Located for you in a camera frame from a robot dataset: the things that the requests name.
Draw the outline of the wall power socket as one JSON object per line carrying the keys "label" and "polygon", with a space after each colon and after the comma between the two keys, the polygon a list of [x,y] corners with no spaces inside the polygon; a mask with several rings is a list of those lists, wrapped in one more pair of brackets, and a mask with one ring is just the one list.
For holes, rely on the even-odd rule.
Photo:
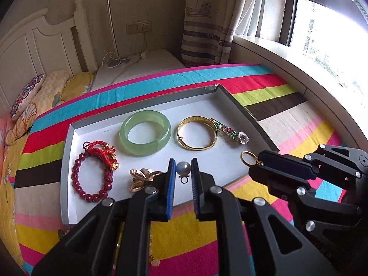
{"label": "wall power socket", "polygon": [[148,21],[140,21],[136,23],[131,23],[126,25],[126,34],[134,35],[139,33],[151,32],[152,31],[152,22]]}

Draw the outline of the striped colourful bed sheet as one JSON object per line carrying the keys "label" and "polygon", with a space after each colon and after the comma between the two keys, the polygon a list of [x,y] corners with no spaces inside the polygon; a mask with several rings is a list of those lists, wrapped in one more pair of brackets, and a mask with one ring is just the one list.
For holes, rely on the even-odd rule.
{"label": "striped colourful bed sheet", "polygon": [[[60,122],[67,129],[82,118],[112,110],[118,106],[141,102],[187,89],[221,84],[259,121],[282,154],[302,157],[317,145],[342,145],[342,139],[329,122],[317,113],[303,95],[287,85],[269,69],[256,64],[179,69],[139,77],[90,92],[85,112]],[[261,196],[288,222],[292,221],[286,201],[268,194],[265,186],[243,177],[228,187],[236,197],[252,199]],[[195,220],[193,206],[179,206],[168,224],[152,226],[153,256],[161,260],[150,267],[148,275],[217,275],[217,242],[214,222]]]}

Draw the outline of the embroidered decorative pillow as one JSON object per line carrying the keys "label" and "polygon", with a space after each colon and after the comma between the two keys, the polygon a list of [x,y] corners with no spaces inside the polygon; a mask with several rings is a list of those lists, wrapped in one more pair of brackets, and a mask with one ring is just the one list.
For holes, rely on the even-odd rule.
{"label": "embroidered decorative pillow", "polygon": [[46,77],[44,74],[37,75],[33,77],[21,90],[21,92],[17,96],[17,99],[14,101],[11,107],[10,118],[13,121],[16,121],[20,117],[26,107],[36,96],[36,94],[42,87],[45,78]]}

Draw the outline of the silver lotus flower brooch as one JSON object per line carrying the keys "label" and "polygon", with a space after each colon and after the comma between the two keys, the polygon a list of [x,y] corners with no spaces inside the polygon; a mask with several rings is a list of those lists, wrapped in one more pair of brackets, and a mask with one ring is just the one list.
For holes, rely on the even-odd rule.
{"label": "silver lotus flower brooch", "polygon": [[233,128],[217,121],[214,118],[210,118],[210,121],[216,126],[216,129],[220,131],[223,135],[231,138],[233,141],[239,143],[240,145],[247,145],[250,141],[248,135],[244,131],[236,131]]}

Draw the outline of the yellow floral pillow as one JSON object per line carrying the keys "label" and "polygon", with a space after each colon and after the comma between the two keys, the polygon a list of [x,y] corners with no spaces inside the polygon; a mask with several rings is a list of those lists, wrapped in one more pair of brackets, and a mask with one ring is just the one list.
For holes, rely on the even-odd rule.
{"label": "yellow floral pillow", "polygon": [[61,96],[66,81],[70,74],[66,70],[56,70],[44,79],[40,89],[27,105],[20,117],[16,120],[14,127],[7,133],[5,143],[10,145],[23,136],[32,127],[36,118],[42,113],[50,110],[57,97]]}

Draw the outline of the white bedside table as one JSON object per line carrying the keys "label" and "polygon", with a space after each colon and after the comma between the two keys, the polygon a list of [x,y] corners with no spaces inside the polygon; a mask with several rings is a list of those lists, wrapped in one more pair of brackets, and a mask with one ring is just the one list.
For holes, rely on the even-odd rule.
{"label": "white bedside table", "polygon": [[91,91],[150,74],[184,68],[183,63],[166,49],[143,52],[124,59],[116,58],[115,54],[106,55],[95,75]]}

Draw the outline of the striped curtain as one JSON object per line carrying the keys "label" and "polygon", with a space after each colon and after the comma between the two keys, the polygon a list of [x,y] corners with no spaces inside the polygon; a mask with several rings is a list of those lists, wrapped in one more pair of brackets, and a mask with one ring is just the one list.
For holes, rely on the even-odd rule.
{"label": "striped curtain", "polygon": [[181,60],[187,67],[226,64],[234,35],[256,33],[263,0],[186,0]]}

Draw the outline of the gold filigree bangle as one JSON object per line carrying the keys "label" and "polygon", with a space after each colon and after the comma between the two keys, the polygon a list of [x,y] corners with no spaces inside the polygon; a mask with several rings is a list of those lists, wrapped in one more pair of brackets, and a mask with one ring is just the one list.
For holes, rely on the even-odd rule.
{"label": "gold filigree bangle", "polygon": [[215,146],[218,131],[213,121],[202,116],[183,119],[176,129],[177,141],[192,151],[204,151]]}

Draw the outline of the slim white desk lamp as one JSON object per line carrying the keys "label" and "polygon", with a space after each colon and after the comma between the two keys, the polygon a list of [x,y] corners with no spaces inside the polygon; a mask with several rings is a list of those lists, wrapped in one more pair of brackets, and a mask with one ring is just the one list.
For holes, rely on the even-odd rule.
{"label": "slim white desk lamp", "polygon": [[122,58],[119,55],[118,52],[118,46],[117,46],[117,40],[115,36],[115,29],[114,29],[114,23],[112,19],[112,11],[111,11],[111,5],[110,0],[107,0],[107,15],[109,19],[109,28],[110,28],[110,35],[111,40],[113,44],[114,50],[112,52],[108,52],[104,58],[103,58],[103,65],[108,69],[113,69],[118,66],[124,65],[130,61],[128,57]]}

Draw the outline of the grey cardboard tray box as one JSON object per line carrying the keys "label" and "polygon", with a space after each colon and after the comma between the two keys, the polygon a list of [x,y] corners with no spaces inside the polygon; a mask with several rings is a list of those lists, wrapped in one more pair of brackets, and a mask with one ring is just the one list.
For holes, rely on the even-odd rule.
{"label": "grey cardboard tray box", "polygon": [[[127,153],[119,138],[124,120],[141,110],[155,110],[164,114],[172,126],[168,144],[148,156]],[[247,145],[240,145],[220,135],[214,147],[205,151],[189,151],[177,141],[176,129],[184,118],[194,115],[214,118],[237,131],[244,131],[250,141]],[[263,150],[277,150],[258,121],[221,85],[171,93],[93,115],[71,124],[67,132],[60,176],[60,211],[65,225],[78,223],[93,207],[77,196],[70,175],[75,159],[83,150],[83,144],[97,140],[110,143],[117,151],[120,166],[114,172],[113,188],[109,193],[117,201],[131,196],[129,187],[132,179],[129,171],[132,168],[166,171],[170,159],[189,162],[197,158],[200,168],[212,174],[218,185],[226,186],[248,172],[239,157],[242,151],[259,153]]]}

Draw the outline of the yellow floral bed cover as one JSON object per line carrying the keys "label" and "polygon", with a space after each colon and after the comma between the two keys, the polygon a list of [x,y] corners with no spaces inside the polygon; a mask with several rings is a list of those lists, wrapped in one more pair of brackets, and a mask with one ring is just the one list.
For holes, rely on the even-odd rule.
{"label": "yellow floral bed cover", "polygon": [[1,241],[17,266],[31,273],[67,232],[60,217],[60,170],[66,129],[59,123],[85,112],[94,74],[66,81],[53,107],[1,152]]}

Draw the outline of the green jade bangle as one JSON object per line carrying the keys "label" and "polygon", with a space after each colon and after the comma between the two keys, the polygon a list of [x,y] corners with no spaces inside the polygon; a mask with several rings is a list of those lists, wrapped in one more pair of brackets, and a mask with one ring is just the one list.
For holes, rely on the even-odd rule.
{"label": "green jade bangle", "polygon": [[154,110],[136,112],[125,119],[119,131],[122,146],[134,156],[148,156],[162,150],[172,134],[169,119]]}

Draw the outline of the white wooden headboard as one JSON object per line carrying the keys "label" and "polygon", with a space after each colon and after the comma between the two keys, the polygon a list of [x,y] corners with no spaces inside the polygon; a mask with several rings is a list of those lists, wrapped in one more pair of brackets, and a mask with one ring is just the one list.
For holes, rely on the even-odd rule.
{"label": "white wooden headboard", "polygon": [[98,69],[83,0],[75,0],[72,18],[51,25],[48,9],[30,14],[1,39],[1,115],[9,113],[31,78],[55,70],[71,75]]}

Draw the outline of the white window sill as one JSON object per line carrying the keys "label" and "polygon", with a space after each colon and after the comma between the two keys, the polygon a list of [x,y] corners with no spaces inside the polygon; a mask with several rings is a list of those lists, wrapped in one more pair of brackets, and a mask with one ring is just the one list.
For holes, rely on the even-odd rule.
{"label": "white window sill", "polygon": [[233,38],[231,63],[258,63],[294,87],[331,123],[349,147],[367,151],[367,107],[327,70],[289,46],[258,37]]}

